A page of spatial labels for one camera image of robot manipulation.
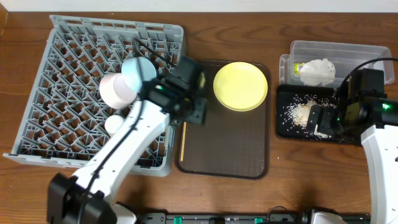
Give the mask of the wooden chopstick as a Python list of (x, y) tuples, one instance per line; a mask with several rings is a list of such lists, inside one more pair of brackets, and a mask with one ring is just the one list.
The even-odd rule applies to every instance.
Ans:
[(187, 130), (187, 122), (184, 122), (184, 123), (183, 123), (183, 128), (182, 128), (182, 140), (181, 140), (181, 150), (180, 150), (180, 162), (183, 162), (183, 159), (184, 159), (186, 130)]

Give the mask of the white paper napkin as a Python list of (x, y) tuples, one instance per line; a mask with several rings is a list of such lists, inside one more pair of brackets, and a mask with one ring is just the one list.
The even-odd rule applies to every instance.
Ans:
[(311, 60), (298, 71), (300, 81), (308, 86), (326, 86), (335, 81), (335, 66), (327, 58)]

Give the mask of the yellow plate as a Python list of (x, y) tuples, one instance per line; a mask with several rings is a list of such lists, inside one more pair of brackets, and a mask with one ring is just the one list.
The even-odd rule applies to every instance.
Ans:
[(232, 62), (216, 73), (213, 91), (224, 107), (239, 112), (250, 111), (266, 99), (268, 82), (255, 65)]

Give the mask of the light blue bowl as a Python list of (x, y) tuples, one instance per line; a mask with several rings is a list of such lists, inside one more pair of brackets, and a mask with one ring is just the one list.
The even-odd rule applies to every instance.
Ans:
[(126, 59), (121, 67), (121, 74), (126, 85), (136, 93), (139, 93), (143, 82), (149, 82), (157, 77), (157, 70), (152, 62), (145, 57)]

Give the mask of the white cup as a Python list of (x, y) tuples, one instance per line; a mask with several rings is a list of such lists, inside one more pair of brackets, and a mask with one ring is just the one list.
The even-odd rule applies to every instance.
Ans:
[(124, 118), (120, 115), (112, 115), (106, 119), (104, 128), (110, 137), (114, 136), (119, 128), (123, 125)]

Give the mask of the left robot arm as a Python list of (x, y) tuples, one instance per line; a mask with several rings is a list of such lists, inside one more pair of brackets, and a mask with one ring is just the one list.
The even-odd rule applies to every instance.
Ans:
[(114, 201), (123, 180), (172, 121), (205, 122), (207, 87), (204, 79), (144, 82), (123, 125), (87, 165), (50, 181), (47, 223), (135, 223), (136, 215)]

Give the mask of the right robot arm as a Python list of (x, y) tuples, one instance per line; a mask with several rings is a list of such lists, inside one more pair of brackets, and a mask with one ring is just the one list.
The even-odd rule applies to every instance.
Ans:
[(311, 107), (307, 129), (363, 147), (371, 189), (371, 223), (397, 223), (397, 102), (375, 96), (340, 98), (336, 108)]

